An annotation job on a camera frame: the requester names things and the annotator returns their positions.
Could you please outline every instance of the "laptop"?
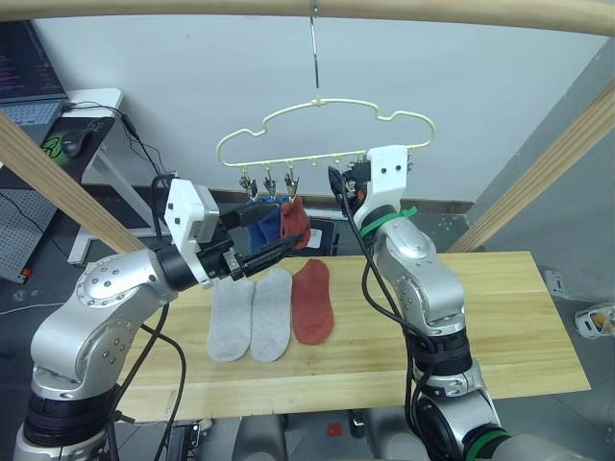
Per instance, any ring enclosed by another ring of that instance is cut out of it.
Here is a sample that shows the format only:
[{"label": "laptop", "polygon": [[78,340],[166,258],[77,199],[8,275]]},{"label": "laptop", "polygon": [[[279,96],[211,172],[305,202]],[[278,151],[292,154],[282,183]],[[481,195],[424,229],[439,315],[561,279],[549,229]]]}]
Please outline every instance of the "laptop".
[{"label": "laptop", "polygon": [[66,100],[33,24],[0,23],[0,109],[40,145]]}]

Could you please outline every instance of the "pegboard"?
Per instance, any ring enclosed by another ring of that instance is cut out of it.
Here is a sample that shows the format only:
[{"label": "pegboard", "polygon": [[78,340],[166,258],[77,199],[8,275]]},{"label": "pegboard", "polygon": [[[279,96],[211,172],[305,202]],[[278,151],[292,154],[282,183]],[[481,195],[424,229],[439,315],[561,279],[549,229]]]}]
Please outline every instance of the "pegboard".
[{"label": "pegboard", "polygon": [[[21,211],[47,229],[57,208],[30,189],[0,189],[2,195],[13,200]],[[0,277],[23,283],[21,271],[37,247],[42,232],[24,218],[11,202],[0,196]]]}]

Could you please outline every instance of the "green tape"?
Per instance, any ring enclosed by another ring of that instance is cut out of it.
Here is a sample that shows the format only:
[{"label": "green tape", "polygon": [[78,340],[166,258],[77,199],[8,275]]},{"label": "green tape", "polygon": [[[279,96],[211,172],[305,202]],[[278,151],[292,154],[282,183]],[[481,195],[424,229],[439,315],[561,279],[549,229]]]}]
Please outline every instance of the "green tape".
[{"label": "green tape", "polygon": [[468,450],[468,454],[465,456],[465,461],[476,461],[477,456],[479,455],[479,451],[481,451],[485,445],[495,439],[499,439],[500,437],[510,437],[505,430],[494,430],[492,432],[487,432],[484,435],[481,435],[478,440],[472,444],[470,449]]},{"label": "green tape", "polygon": [[358,232],[358,234],[362,238],[365,235],[369,234],[371,231],[375,231],[377,228],[379,228],[384,223],[389,222],[391,219],[400,218],[400,217],[402,217],[402,218],[409,218],[410,216],[415,214],[417,211],[418,211],[418,209],[416,209],[416,206],[413,206],[412,208],[409,208],[409,209],[403,209],[399,213],[385,214],[384,216],[381,216],[380,218],[378,218],[376,221],[374,221],[372,223],[369,223],[364,228],[361,228],[361,230]]}]

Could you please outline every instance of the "wooden frame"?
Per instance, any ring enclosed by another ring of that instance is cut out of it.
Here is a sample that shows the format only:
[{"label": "wooden frame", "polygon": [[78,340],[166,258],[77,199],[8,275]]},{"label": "wooden frame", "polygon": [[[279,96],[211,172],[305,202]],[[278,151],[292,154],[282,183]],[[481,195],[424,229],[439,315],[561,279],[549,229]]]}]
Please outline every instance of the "wooden frame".
[{"label": "wooden frame", "polygon": [[615,81],[596,97],[568,129],[492,207],[467,230],[449,253],[471,252],[533,202],[615,126]]},{"label": "wooden frame", "polygon": [[[3,0],[0,20],[140,13],[313,14],[311,0]],[[318,15],[530,27],[615,35],[615,5],[589,0],[318,0]],[[613,127],[613,84],[452,251],[470,251],[581,158]],[[0,161],[50,202],[119,253],[143,248],[0,111]]]},{"label": "wooden frame", "polygon": [[[615,6],[591,0],[317,0],[318,15],[460,22],[615,35]],[[312,0],[3,0],[0,20],[102,14],[309,16]]]}]

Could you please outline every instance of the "hanger clip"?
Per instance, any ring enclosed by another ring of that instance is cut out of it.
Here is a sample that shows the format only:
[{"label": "hanger clip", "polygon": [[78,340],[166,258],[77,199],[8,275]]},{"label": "hanger clip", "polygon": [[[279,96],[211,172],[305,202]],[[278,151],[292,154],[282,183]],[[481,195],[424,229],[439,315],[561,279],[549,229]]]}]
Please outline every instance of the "hanger clip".
[{"label": "hanger clip", "polygon": [[258,198],[257,182],[256,180],[250,179],[247,170],[243,170],[243,174],[241,175],[241,178],[239,178],[239,186],[246,191],[250,200],[256,201]]},{"label": "hanger clip", "polygon": [[276,198],[276,180],[271,178],[271,169],[267,168],[267,178],[262,183],[272,199]]},{"label": "hanger clip", "polygon": [[288,197],[292,202],[297,195],[297,186],[299,185],[299,178],[296,180],[293,178],[293,170],[289,168],[289,172],[284,176],[284,182],[286,183],[286,190],[288,191]]}]

